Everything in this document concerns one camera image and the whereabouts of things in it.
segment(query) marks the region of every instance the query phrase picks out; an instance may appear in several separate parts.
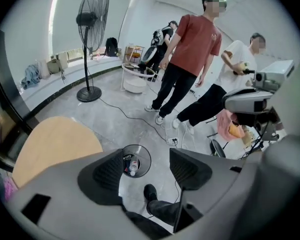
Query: hand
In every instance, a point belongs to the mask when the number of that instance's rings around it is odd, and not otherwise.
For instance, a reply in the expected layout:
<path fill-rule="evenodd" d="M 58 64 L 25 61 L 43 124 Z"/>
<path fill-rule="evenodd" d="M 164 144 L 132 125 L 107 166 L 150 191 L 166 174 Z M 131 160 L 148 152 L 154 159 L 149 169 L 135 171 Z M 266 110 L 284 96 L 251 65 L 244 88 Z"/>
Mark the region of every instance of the hand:
<path fill-rule="evenodd" d="M 164 57 L 159 64 L 160 69 L 166 70 L 168 63 L 169 63 L 169 57 Z"/>
<path fill-rule="evenodd" d="M 233 64 L 232 65 L 232 70 L 234 71 L 234 72 L 236 72 L 239 76 L 243 76 L 243 75 L 245 75 L 245 73 L 244 73 L 244 68 L 242 68 L 242 66 L 241 66 L 241 64 L 243 63 L 243 61 L 240 61 L 239 63 L 237 63 L 237 64 Z"/>
<path fill-rule="evenodd" d="M 203 84 L 204 84 L 204 79 L 205 79 L 205 76 L 202 74 L 200 75 L 200 78 L 199 78 L 199 82 L 195 84 L 195 87 L 201 87 Z"/>

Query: black baseboard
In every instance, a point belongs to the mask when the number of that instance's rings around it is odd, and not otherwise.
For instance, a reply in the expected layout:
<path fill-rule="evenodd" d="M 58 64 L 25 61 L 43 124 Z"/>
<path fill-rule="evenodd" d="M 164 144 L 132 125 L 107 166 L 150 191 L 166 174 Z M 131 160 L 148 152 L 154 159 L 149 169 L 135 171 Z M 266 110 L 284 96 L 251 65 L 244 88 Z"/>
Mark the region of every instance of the black baseboard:
<path fill-rule="evenodd" d="M 116 66 L 116 67 L 112 67 L 109 68 L 107 70 L 103 70 L 97 73 L 92 74 L 92 78 L 95 78 L 97 76 L 103 75 L 105 73 L 117 70 L 117 69 L 121 69 L 121 66 Z M 62 89 L 58 90 L 57 92 L 55 92 L 54 94 L 52 94 L 50 97 L 46 98 L 43 102 L 41 102 L 38 106 L 36 106 L 27 117 L 32 118 L 34 117 L 36 114 L 39 113 L 40 110 L 42 110 L 45 106 L 47 106 L 50 102 L 52 102 L 53 100 L 55 100 L 56 98 L 58 98 L 60 95 L 64 94 L 66 91 L 70 90 L 71 88 L 80 85 L 81 83 L 83 83 L 85 81 L 85 78 L 81 78 L 71 84 L 68 84 L 67 86 L 63 87 Z"/>

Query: black t-shirt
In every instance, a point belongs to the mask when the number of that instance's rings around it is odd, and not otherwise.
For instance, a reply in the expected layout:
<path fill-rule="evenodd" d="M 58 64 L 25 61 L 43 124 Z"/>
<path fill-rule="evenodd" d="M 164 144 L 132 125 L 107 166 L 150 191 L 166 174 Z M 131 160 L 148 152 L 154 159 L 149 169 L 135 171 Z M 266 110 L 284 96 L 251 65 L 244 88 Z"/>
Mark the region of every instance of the black t-shirt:
<path fill-rule="evenodd" d="M 174 34 L 174 30 L 171 27 L 168 27 L 165 30 L 162 30 L 162 33 L 163 33 L 163 38 L 165 38 L 166 34 L 168 34 L 170 36 L 170 38 L 169 38 L 169 40 L 170 40 Z M 159 49 L 165 53 L 167 51 L 168 47 L 167 47 L 166 43 L 163 42 L 163 44 L 160 45 Z"/>

